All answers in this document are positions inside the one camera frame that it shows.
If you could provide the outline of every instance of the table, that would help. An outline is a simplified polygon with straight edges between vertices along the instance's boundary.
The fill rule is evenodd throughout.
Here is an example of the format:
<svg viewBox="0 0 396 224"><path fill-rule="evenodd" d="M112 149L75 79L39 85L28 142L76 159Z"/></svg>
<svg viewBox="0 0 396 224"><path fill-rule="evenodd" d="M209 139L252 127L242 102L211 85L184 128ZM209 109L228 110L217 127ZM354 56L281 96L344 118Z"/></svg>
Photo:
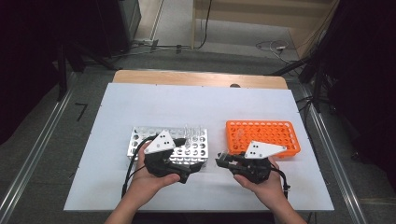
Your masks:
<svg viewBox="0 0 396 224"><path fill-rule="evenodd" d="M338 3L339 0L213 0L209 19L288 27L297 53L303 58L330 24ZM209 0L193 1L192 47L195 20L205 20L208 7Z"/></svg>
<svg viewBox="0 0 396 224"><path fill-rule="evenodd" d="M172 80L184 85L173 85ZM259 82L272 89L261 89ZM228 88L230 83L238 83L242 88ZM64 210L109 211L116 207L129 164L126 151L133 126L183 127L185 124L208 129L206 167L192 174L185 185L176 183L160 190L140 210L267 210L251 191L233 180L228 170L216 165L217 153L226 149L225 121L229 119L291 121L302 151L292 158L277 160L291 185L290 203L299 211L333 210L297 106L286 87L282 77L117 72L114 83L107 86Z"/></svg>

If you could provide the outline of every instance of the desk leg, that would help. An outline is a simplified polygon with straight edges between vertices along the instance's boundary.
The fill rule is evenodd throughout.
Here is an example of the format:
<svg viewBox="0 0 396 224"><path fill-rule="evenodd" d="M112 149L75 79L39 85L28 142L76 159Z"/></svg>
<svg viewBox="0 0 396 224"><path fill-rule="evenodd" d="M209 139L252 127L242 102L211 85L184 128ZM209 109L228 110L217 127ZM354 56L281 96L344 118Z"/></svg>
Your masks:
<svg viewBox="0 0 396 224"><path fill-rule="evenodd" d="M191 48L194 49L194 42L195 42L195 10L196 10L196 0L192 3L192 22L191 22Z"/></svg>

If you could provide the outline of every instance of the gray floor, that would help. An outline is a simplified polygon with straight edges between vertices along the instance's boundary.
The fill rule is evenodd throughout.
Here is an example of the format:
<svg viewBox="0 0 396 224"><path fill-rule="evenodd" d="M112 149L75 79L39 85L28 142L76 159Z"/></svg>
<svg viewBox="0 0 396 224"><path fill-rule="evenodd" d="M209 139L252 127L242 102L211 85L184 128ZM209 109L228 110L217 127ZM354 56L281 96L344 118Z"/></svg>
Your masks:
<svg viewBox="0 0 396 224"><path fill-rule="evenodd" d="M156 36L160 39L160 43L176 44L171 43L170 39L166 38L168 33L165 33L162 29L163 26L159 24ZM212 37L208 38L208 45L205 45L207 49L203 48L201 51L186 50L176 54L174 50L166 50L151 54L129 55L120 57L118 60L115 59L114 64L124 69L204 71L247 75L270 74L285 65L273 53L255 49L256 39L252 39L249 42L249 47L243 48L245 50L224 51L223 45L215 44L216 41L213 38L216 39L217 37L213 37L213 33L210 33L210 35ZM236 49L240 49L238 46L241 45L241 42L237 42L238 38L240 36L233 40ZM288 38L288 36L287 34L276 37L270 35L263 40L279 38ZM257 50L260 55L248 53L253 52L253 50ZM285 56L289 60L295 60L295 56L292 54L289 56L285 54ZM78 82L69 103L8 223L104 222L108 213L66 213L63 208L73 181L73 174L77 170L106 85L111 82L113 76L113 71L108 71L98 64L91 64L83 74L78 74ZM295 99L301 99L304 97L302 84L297 81L295 76L296 74L293 71L283 77L288 81L288 86ZM29 114L15 134L0 146L1 195L5 195L7 192L9 184L18 173L35 144L35 140L40 135L53 107L55 107L57 91L58 88L55 87L49 92ZM77 119L82 108L76 103L88 104L87 110L79 121ZM361 206L368 222L394 223L396 205L391 199L395 198L395 193L390 187L384 172L372 164L363 164L350 159L354 150L348 142L347 133L344 131L340 119L337 115L332 115L326 105L321 106L322 116L325 118L334 146L346 168L352 186L361 200ZM312 134L318 152L319 166L323 177L329 183L327 188L335 208L333 212L318 212L318 223L352 223L345 200L334 178L329 160L324 153L323 145L310 116L307 122L308 131ZM192 221L191 223L200 222L200 219L195 216L192 216L192 219L195 222Z"/></svg>

